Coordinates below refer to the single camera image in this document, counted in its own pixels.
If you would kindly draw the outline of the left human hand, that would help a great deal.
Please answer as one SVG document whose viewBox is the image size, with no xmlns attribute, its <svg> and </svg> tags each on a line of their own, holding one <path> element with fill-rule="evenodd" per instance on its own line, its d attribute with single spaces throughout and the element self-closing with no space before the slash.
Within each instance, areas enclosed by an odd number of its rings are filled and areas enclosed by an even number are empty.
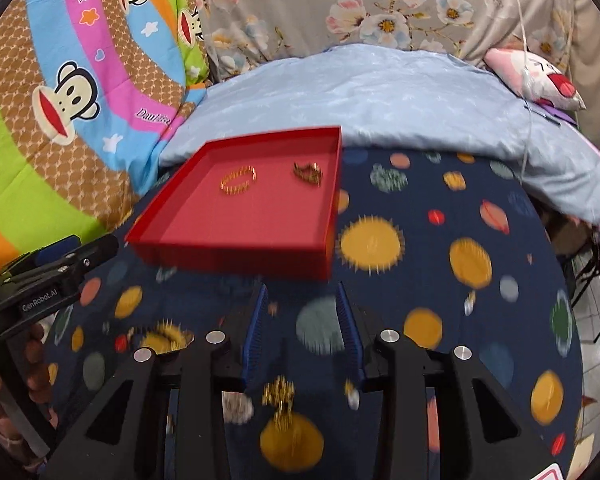
<svg viewBox="0 0 600 480">
<path fill-rule="evenodd" d="M 43 326 L 35 323 L 0 341 L 0 445 L 30 471 L 38 470 L 57 443 L 44 334 Z"/>
</svg>

